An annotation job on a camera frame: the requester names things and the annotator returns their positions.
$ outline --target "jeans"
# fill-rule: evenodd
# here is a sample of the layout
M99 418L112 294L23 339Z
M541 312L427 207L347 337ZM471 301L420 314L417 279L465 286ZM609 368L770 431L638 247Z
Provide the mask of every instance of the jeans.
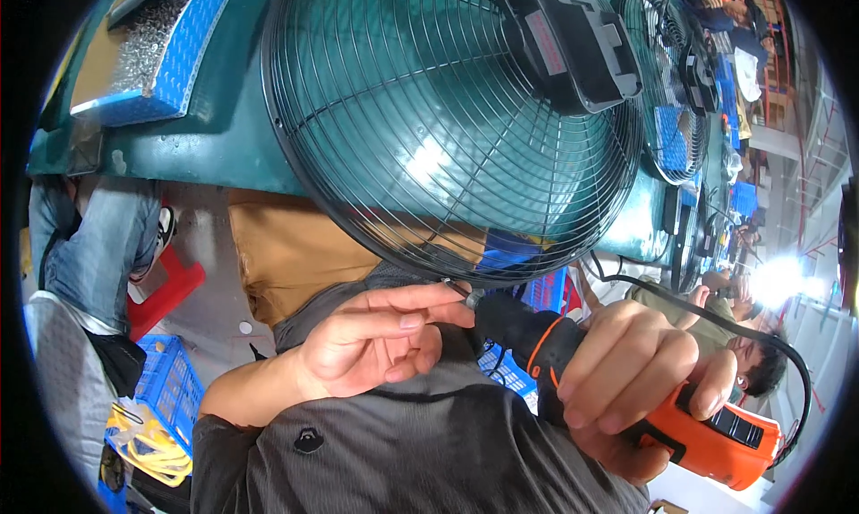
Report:
M60 176L36 176L30 190L30 249L36 280L65 303L128 333L132 272L152 263L161 197L156 181L102 176L75 229L77 209ZM44 266L45 248L59 231Z

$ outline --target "red plastic stool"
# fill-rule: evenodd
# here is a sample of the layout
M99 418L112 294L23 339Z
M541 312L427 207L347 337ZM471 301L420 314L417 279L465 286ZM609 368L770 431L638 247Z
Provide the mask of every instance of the red plastic stool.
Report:
M179 262L172 245L168 245L158 258L166 269L167 281L156 288L143 302L136 304L128 297L128 320L132 324L132 342L146 335L159 320L176 308L195 288L206 281L206 272L199 262L185 268Z

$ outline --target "orange power tool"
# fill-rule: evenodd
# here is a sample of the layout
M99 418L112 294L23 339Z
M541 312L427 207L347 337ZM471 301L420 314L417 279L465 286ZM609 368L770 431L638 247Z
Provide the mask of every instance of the orange power tool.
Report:
M555 389L587 333L553 311L533 312L505 293L483 297L475 307L479 336L512 350L516 363L544 390ZM778 422L725 404L707 421L695 421L689 401L695 384L684 382L645 419L623 431L640 446L662 445L671 462L735 490L751 486L777 455Z

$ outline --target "dark gray t-shirt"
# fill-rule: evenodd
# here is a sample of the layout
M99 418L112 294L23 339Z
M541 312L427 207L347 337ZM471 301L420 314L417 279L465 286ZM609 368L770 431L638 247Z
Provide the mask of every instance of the dark gray t-shirt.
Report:
M278 351L304 340L343 295L366 288L355 285L334 287L314 300L328 305L277 326ZM191 510L647 510L645 488L608 474L566 430L489 380L473 353L467 358L461 330L446 326L442 336L442 360L426 376L305 402L258 431L203 417L193 434Z

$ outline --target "black and white shoe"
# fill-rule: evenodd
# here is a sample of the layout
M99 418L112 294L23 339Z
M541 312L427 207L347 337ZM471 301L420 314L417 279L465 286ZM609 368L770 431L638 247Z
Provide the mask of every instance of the black and white shoe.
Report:
M146 276L149 275L149 272L152 271L152 267L156 265L158 262L158 257L161 256L161 253L164 252L166 246L170 244L170 241L173 240L173 236L176 234L176 215L173 212L173 208L170 207L162 207L161 212L158 214L158 238L156 239L156 253L152 255L152 262L146 267L145 270L141 270L139 272L132 273L131 277L129 277L129 281L132 285L140 285L146 279Z

